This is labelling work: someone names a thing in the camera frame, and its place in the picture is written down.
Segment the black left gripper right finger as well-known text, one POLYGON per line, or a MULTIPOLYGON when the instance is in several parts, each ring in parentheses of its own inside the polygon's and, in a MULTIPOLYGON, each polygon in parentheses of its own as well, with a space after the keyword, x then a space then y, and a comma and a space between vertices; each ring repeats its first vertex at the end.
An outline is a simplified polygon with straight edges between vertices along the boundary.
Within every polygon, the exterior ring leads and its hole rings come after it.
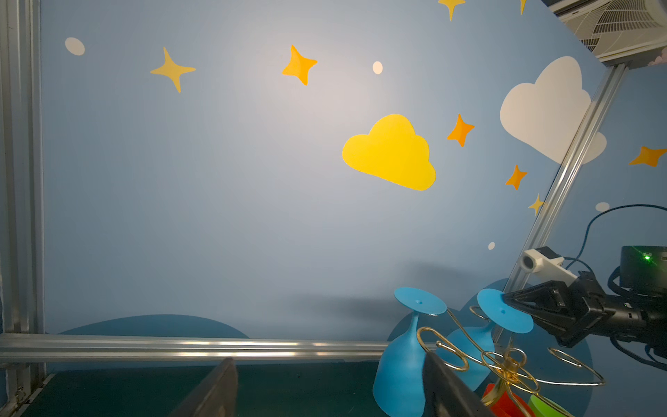
POLYGON ((426 398, 424 416, 494 417, 437 354, 426 353, 422 377, 426 398))

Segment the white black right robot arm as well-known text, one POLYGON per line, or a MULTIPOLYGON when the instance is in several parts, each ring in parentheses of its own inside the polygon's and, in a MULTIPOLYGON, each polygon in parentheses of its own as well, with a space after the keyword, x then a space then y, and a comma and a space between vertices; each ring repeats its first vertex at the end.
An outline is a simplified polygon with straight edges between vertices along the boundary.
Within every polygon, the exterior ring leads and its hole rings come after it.
POLYGON ((589 266, 578 273, 548 247, 527 250, 519 264, 538 283, 503 295, 557 343, 572 348, 589 335, 606 337, 635 361, 666 368, 666 249, 624 246, 602 286, 589 266))

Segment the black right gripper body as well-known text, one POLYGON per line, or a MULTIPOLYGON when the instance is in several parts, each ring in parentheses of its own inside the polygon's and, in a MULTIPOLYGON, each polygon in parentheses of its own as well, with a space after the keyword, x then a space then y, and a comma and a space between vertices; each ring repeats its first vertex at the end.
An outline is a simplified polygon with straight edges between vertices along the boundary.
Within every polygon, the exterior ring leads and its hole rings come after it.
POLYGON ((610 276, 610 295, 591 273, 557 286, 560 345, 572 348, 589 335, 599 335, 617 342, 641 342, 651 349, 666 348, 666 295, 622 288, 615 283, 619 277, 618 270, 610 276))

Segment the red wine glass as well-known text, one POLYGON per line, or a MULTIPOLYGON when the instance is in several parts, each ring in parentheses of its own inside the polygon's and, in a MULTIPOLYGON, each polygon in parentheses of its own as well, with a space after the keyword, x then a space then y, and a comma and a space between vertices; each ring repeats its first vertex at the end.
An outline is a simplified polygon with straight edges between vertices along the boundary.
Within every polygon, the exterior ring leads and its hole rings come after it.
POLYGON ((518 396, 514 396, 515 401, 512 401, 507 393, 502 394, 501 398, 491 406, 492 413, 497 417, 525 417, 522 410, 526 410, 531 417, 535 417, 535 413, 528 404, 518 396))

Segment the green wine glass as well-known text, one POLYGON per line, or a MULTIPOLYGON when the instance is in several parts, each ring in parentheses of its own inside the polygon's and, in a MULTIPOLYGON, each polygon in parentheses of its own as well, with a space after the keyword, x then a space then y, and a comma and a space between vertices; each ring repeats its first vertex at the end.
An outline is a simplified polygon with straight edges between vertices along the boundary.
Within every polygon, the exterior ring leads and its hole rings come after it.
POLYGON ((571 413, 559 406, 557 403, 541 396, 532 395, 528 402, 529 408, 537 417, 569 417, 571 413))

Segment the blue wine glass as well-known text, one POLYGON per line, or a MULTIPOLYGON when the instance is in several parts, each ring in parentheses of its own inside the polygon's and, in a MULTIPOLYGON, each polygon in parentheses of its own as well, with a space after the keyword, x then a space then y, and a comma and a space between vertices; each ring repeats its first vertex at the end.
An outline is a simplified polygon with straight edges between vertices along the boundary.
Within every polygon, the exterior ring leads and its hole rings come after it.
POLYGON ((407 331, 393 340, 380 358, 373 397, 388 416, 421 416, 426 404, 422 377, 426 351, 417 337, 419 318, 422 314, 444 314, 447 305, 439 297, 418 288, 398 288, 394 296, 411 309, 411 320, 407 331))
MULTIPOLYGON (((489 323, 484 327, 465 327, 464 330, 479 345, 481 351, 474 346, 459 328, 453 330, 446 338, 458 349, 481 361, 482 351, 495 351, 493 330, 496 326, 500 326, 516 334, 530 333, 534 327, 533 318, 529 314, 507 305, 503 301, 503 295, 503 292, 491 288, 485 288, 477 294, 478 306, 484 315, 488 317, 489 323)), ((436 352, 443 361, 456 364, 457 366, 462 365, 460 358, 456 354, 446 349, 437 349, 436 352)), ((486 380, 486 377, 490 374, 490 369, 469 359, 467 361, 469 364, 467 371, 455 371, 454 373, 460 377, 469 389, 475 391, 486 380)))

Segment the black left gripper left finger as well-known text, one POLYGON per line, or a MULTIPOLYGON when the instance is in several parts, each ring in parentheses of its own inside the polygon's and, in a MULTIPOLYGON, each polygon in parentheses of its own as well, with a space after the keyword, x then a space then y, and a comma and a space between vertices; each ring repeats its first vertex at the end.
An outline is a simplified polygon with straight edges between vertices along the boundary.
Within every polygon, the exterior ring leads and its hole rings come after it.
POLYGON ((238 373, 226 358, 215 367, 168 417, 231 417, 236 415, 238 373))

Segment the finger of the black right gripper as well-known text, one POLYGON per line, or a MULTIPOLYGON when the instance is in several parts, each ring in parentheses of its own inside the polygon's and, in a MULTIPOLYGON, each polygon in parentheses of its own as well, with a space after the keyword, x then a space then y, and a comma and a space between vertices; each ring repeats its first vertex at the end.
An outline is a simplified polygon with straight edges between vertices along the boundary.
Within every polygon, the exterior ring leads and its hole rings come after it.
POLYGON ((563 336, 568 330, 567 309, 539 309, 537 307, 518 307, 522 313, 529 314, 533 321, 549 335, 563 336))
POLYGON ((529 288, 503 293, 506 305, 524 313, 570 313, 571 297, 562 281, 547 281, 529 288))

